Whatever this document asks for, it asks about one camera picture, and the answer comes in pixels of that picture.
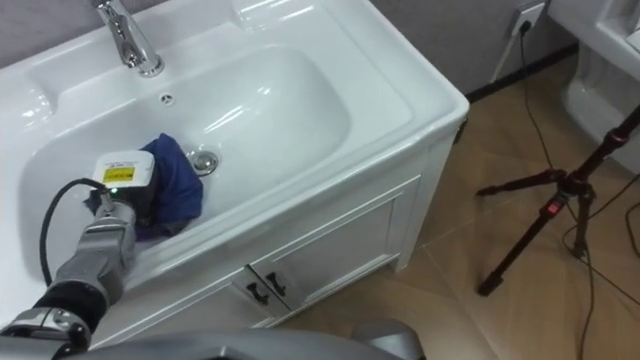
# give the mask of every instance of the toilet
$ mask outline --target toilet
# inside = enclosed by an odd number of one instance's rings
[[[640,0],[553,0],[549,15],[580,41],[564,106],[601,142],[640,105]],[[613,154],[634,174],[640,173],[639,133]]]

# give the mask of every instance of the power socket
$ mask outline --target power socket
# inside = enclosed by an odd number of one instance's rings
[[[518,8],[518,10],[516,10],[513,27],[511,28],[511,36],[518,35],[520,27],[527,21],[531,23],[531,27],[534,27],[538,22],[538,19],[540,19],[544,6],[545,3],[543,1],[535,4],[523,5]]]

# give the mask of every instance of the blue cloth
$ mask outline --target blue cloth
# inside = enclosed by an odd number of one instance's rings
[[[202,182],[171,136],[162,133],[140,150],[153,154],[158,186],[152,203],[152,224],[136,228],[138,239],[173,236],[202,214]]]

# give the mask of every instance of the chrome faucet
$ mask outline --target chrome faucet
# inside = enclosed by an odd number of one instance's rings
[[[151,47],[142,31],[120,0],[91,0],[116,43],[122,63],[136,68],[140,76],[154,77],[164,69],[164,62]]]

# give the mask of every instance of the tripod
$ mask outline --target tripod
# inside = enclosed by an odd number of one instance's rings
[[[604,162],[614,151],[624,146],[631,133],[640,125],[640,106],[638,106],[617,128],[609,131],[600,146],[589,158],[575,171],[567,173],[565,170],[547,169],[537,175],[510,181],[499,186],[489,186],[479,190],[477,196],[495,195],[503,191],[515,191],[539,185],[555,183],[558,190],[540,208],[539,216],[534,223],[522,235],[520,240],[509,251],[505,258],[480,284],[478,294],[489,296],[500,284],[502,275],[509,269],[513,262],[527,248],[531,241],[540,233],[549,221],[560,213],[572,197],[578,197],[578,223],[576,227],[576,240],[571,252],[580,259],[586,255],[587,223],[591,212],[591,205],[595,199],[595,191],[589,184],[589,176]]]

